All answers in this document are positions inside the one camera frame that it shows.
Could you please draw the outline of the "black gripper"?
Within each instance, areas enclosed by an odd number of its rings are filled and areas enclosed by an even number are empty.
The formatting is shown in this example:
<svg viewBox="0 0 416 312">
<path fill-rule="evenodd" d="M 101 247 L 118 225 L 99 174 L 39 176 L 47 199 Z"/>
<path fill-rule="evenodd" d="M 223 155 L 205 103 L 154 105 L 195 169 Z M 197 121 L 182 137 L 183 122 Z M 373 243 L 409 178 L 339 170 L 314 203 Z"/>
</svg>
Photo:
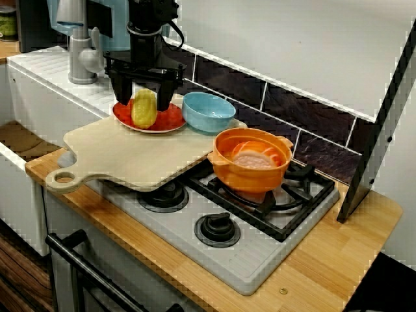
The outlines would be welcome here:
<svg viewBox="0 0 416 312">
<path fill-rule="evenodd" d="M 186 66 L 163 53 L 163 38 L 155 34 L 131 34 L 124 51 L 106 51 L 105 73 L 110 77 L 117 101 L 127 106 L 132 81 L 162 82 L 157 92 L 157 110 L 167 111 L 175 91 L 183 86 Z"/>
</svg>

